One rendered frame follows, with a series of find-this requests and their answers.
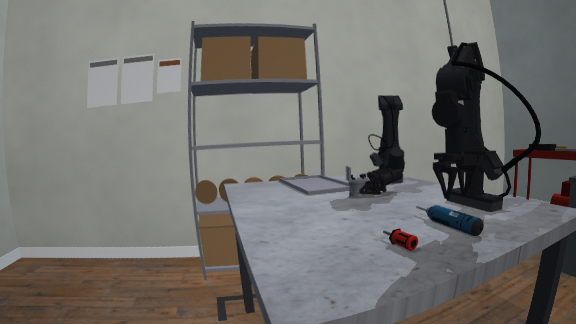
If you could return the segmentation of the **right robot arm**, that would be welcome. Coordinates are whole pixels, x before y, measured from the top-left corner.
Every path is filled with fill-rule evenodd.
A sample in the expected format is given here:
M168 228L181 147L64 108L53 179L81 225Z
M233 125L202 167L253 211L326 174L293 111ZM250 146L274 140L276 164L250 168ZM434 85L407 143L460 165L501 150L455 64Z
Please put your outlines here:
M380 97L379 97L380 96ZM386 99L390 102L390 104L386 101ZM381 103L382 103L382 109L381 109ZM404 151L402 149L400 149L400 147L396 147L399 146L399 140L398 140L398 117L399 117L399 110L403 110L403 103L400 99L399 96L381 96L378 95L378 104L380 107L380 110L382 112L382 116L383 116L383 134L384 134L384 138L383 138L383 134L382 134L382 139L384 139L384 141L381 139L380 141L380 147L381 148L385 148L386 147L386 143L388 140L388 144L387 147L392 146L391 148L388 148L386 151L384 151L382 154L379 154L383 161L386 162L386 169L390 170L391 172L391 176L393 176L392 179L392 183L402 179L403 177L403 171L404 171L404 167L405 167L405 161L404 161ZM395 109L395 110L389 110L389 109ZM386 137L386 133L388 132L388 137ZM393 143L393 136L394 136L394 144ZM382 142L382 147L381 147L381 142ZM383 149L379 150L382 151ZM385 154L385 159L384 159L384 154ZM390 154L390 157L389 157ZM382 161L379 157L379 155L377 153L372 153L369 157L372 160L372 163L374 164L374 166L380 166L382 164ZM388 159L389 157L389 159ZM404 166L403 166L403 162L404 162ZM390 167L389 167L390 164ZM403 169L403 170L402 170Z

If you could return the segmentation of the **grey l-shaped bracket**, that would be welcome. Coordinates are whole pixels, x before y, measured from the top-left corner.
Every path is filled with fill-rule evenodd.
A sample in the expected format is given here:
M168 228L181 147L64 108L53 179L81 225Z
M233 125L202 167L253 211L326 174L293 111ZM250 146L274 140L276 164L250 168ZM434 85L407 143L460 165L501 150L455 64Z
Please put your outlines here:
M355 180L351 179L351 167L348 166L349 168L347 168L348 165L346 165L346 169L347 169L347 175L346 175L346 180L348 180L349 182L362 182L362 181L369 181L369 179L367 179L366 177L364 177L364 179L358 177L355 178Z

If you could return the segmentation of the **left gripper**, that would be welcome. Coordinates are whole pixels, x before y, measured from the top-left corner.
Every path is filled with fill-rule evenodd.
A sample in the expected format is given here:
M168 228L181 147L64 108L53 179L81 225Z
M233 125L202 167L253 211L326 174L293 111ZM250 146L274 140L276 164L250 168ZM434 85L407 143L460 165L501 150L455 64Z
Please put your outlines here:
M480 169L480 162L476 162L476 159L479 159L479 155L485 155L493 169L504 167L496 151L469 150L468 129L445 129L445 150L446 153L434 153L434 159L438 160L438 162L433 162L433 170L441 185L445 199L450 199L457 173L461 194L467 195ZM453 159L455 160L453 161ZM456 167L451 167L451 164L456 164ZM466 186L464 186L464 170L471 171ZM449 175L447 190L442 172Z

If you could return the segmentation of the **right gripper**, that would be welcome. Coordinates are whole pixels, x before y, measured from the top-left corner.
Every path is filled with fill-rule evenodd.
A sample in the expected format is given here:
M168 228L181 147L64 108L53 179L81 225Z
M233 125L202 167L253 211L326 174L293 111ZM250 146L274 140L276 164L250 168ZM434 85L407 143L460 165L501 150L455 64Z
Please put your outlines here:
M359 190L360 194L380 195L381 190L383 192L387 191L386 186L392 183L391 179L393 179L393 176L390 176L390 174L391 174L390 170L386 169L386 167L385 167L386 162L382 160L380 155L379 155L379 157L382 161L382 164L379 166L379 169L372 171L374 173L372 173L372 172L367 173L367 177L369 178L369 181L366 181L365 185ZM366 174L362 174L362 175L365 175L365 177L366 177ZM384 177L384 179L383 179L383 177ZM381 186L382 186L382 188L381 188ZM364 191L364 189L365 189L365 191Z

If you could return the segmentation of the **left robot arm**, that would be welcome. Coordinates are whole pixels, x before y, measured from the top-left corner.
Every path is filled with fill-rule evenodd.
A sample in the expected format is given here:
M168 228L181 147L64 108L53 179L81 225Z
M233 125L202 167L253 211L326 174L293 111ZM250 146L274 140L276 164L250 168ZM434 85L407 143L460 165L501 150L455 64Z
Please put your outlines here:
M432 107L432 117L439 126L468 129L469 150L485 151L480 117L480 90L482 81L485 81L485 73L471 67L466 67L467 70L465 70L465 66L453 66L451 62L458 47L457 45L448 46L447 49L450 60L438 70L436 75L437 92L435 92L436 102ZM473 53L475 60L473 60ZM463 46L457 61L484 67L477 42ZM458 103L457 99L458 101L464 100L466 106ZM504 174L503 168L493 169L485 155L479 155L476 161L480 162L480 169L467 196L461 195L460 188L452 189L452 194L486 203L503 201L503 196L484 193L483 190L484 172L488 180L497 180Z

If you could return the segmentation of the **dark blue electric screwdriver barrel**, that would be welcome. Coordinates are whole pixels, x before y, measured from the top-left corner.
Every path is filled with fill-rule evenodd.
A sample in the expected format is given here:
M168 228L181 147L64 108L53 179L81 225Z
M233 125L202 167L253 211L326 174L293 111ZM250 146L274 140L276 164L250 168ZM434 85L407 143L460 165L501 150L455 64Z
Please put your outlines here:
M459 230L472 236L478 236L483 230L484 223L478 218L455 210L451 210L438 205L430 206L425 209L416 206L421 210L426 211L427 216L437 223Z

